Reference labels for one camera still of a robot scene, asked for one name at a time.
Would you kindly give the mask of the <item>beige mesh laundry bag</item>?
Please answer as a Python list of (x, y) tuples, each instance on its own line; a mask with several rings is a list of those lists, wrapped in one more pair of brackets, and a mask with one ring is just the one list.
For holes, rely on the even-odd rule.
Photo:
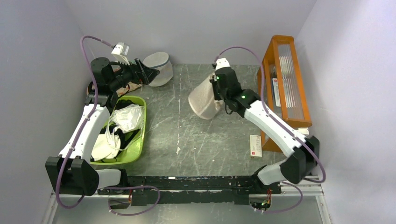
[(214, 73), (210, 74), (188, 96), (191, 109), (201, 119), (213, 119), (224, 103), (224, 101), (214, 98), (214, 91), (210, 82), (213, 78)]

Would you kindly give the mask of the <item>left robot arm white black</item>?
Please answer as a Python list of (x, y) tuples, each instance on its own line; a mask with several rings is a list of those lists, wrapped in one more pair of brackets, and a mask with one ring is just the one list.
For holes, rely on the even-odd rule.
[(129, 180), (125, 170), (107, 168), (97, 171), (90, 165), (91, 153), (118, 101), (116, 91), (129, 82), (148, 85), (160, 73), (139, 59), (123, 64), (98, 57), (89, 63), (89, 68), (94, 78), (94, 90), (85, 99), (78, 126), (58, 156), (50, 156), (45, 163), (53, 190), (58, 195), (92, 196), (98, 189), (108, 187), (117, 194), (127, 192)]

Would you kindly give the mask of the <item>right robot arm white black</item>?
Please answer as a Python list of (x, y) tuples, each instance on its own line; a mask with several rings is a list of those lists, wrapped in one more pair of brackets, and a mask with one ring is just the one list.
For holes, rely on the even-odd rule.
[(319, 164), (319, 140), (305, 136), (286, 124), (263, 104), (257, 93), (242, 89), (235, 71), (226, 65), (215, 68), (210, 78), (216, 100), (224, 101), (227, 112), (235, 112), (259, 127), (281, 149), (286, 159), (256, 172), (252, 188), (264, 193), (270, 184), (281, 181), (300, 183)]

